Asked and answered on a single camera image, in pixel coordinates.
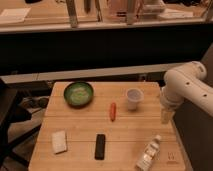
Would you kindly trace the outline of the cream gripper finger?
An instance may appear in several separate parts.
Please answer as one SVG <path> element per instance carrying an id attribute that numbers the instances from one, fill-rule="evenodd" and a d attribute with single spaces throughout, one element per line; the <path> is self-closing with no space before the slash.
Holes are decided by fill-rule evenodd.
<path id="1" fill-rule="evenodd" d="M 161 122 L 163 124 L 168 124 L 170 120 L 173 118 L 175 111 L 168 109 L 168 108 L 163 108 L 161 110 Z"/>

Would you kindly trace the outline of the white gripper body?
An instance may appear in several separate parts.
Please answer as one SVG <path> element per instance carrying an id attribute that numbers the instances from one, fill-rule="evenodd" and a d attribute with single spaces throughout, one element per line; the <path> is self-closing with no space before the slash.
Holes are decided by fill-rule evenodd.
<path id="1" fill-rule="evenodd" d="M 164 86 L 160 92 L 160 103 L 168 109 L 176 110 L 182 103 L 184 98 L 170 90 L 167 86 Z"/>

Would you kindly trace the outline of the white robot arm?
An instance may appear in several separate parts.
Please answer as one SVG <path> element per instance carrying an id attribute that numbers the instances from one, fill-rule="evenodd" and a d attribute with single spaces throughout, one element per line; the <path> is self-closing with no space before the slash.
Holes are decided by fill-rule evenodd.
<path id="1" fill-rule="evenodd" d="M 162 124 L 170 122 L 185 99 L 213 116 L 213 87 L 203 82 L 206 76 L 205 66 L 198 61 L 171 68 L 165 73 L 165 86 L 159 94 Z"/>

